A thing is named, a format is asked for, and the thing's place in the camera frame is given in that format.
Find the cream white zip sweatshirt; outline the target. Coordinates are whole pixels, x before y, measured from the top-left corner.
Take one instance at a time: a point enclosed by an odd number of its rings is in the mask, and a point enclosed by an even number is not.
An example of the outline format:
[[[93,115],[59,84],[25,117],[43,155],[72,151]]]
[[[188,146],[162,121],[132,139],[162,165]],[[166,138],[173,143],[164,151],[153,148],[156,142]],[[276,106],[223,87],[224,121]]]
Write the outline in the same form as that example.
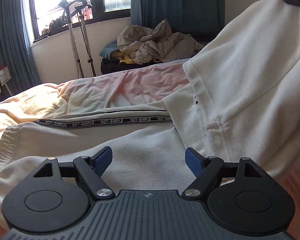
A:
[[[273,178],[300,156],[300,7],[261,0],[183,63],[184,87],[154,102],[115,99],[127,73],[42,84],[0,103],[0,226],[5,196],[48,157],[111,147],[114,190],[183,190],[188,147],[227,162],[249,157]]]

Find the pastel pink yellow bedsheet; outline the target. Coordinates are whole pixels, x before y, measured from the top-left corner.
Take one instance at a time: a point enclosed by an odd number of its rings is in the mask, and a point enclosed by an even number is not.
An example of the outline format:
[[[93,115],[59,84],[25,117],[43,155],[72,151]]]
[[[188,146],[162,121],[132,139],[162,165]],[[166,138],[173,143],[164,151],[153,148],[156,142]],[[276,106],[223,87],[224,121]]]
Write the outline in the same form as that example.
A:
[[[3,198],[53,154],[61,161],[113,149],[105,180],[113,189],[183,189],[192,179],[185,148],[226,161],[247,156],[278,179],[293,197],[296,212],[288,232],[300,239],[300,75],[292,71],[277,85],[226,120],[251,92],[229,78],[207,91],[184,61],[155,64],[95,78],[45,83],[0,102],[0,237],[7,224]],[[39,119],[104,117],[163,109],[163,124],[114,125],[61,131],[39,127]]]

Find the black sofa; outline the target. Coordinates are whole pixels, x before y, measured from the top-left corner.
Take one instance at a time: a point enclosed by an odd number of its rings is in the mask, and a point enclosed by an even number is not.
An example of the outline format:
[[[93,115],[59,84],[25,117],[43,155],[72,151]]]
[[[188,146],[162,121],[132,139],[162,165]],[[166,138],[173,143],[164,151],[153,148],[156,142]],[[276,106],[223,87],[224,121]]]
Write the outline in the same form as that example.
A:
[[[198,41],[202,45],[206,45],[209,42],[211,42],[219,32],[190,32],[190,35]],[[162,63],[162,61],[151,61],[146,64],[136,64],[136,63],[120,63],[119,59],[110,60],[110,57],[107,56],[106,58],[102,58],[101,65],[100,65],[100,71],[102,75],[120,72],[123,70],[131,70],[131,69],[138,69],[142,67],[148,67],[153,64]]]

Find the right teal curtain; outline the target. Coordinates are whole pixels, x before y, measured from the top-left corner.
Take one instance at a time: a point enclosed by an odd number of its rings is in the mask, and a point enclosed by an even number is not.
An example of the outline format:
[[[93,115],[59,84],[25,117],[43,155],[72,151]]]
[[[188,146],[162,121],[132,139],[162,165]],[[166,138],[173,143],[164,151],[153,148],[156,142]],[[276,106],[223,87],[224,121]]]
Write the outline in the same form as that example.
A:
[[[167,19],[181,33],[218,33],[225,23],[225,0],[131,0],[131,23],[155,28]]]

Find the teal curtain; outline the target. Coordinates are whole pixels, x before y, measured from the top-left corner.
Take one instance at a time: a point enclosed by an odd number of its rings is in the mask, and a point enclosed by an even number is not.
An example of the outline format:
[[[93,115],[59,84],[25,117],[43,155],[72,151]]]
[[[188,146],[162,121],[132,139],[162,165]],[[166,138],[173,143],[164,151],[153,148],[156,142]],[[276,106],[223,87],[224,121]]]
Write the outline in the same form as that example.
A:
[[[131,0],[131,23],[155,28],[167,19],[181,33],[218,33],[225,23],[225,0]]]
[[[23,0],[0,0],[0,45],[14,94],[41,83],[30,50]]]

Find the yellow plush toy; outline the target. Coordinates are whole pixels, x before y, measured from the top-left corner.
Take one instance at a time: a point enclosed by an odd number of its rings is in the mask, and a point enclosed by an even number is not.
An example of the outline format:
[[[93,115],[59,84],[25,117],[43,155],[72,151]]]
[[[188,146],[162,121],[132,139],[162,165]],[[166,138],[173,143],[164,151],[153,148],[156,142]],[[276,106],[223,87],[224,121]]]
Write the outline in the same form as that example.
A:
[[[130,58],[129,55],[123,55],[123,57],[120,58],[120,63],[124,64],[134,64],[134,60]]]

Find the teal pillow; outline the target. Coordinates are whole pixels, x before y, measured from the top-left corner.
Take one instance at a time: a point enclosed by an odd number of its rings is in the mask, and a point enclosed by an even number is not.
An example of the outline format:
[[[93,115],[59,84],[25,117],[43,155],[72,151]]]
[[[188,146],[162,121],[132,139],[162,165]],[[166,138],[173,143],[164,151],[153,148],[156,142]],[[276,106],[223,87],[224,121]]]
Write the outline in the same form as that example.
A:
[[[114,40],[107,44],[100,52],[100,57],[108,60],[112,60],[111,53],[118,51],[117,40]]]

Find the crumpled beige quilt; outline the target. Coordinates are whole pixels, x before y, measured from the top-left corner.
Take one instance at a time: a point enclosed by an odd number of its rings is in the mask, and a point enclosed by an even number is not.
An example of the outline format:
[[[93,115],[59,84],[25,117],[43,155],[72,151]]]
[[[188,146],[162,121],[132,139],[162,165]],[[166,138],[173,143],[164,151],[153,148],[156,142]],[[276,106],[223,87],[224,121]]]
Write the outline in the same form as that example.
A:
[[[120,56],[129,55],[136,64],[170,62],[191,58],[199,53],[204,45],[191,35],[174,33],[167,19],[154,29],[140,25],[127,25],[117,38]]]

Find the left teal curtain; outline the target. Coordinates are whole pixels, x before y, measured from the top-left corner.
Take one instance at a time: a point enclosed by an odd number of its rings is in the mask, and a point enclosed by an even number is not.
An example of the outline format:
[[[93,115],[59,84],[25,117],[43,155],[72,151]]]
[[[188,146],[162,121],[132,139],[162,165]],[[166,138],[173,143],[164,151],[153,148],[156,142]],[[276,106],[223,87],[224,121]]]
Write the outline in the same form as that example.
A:
[[[0,0],[0,45],[14,94],[41,83],[30,50],[23,0]]]

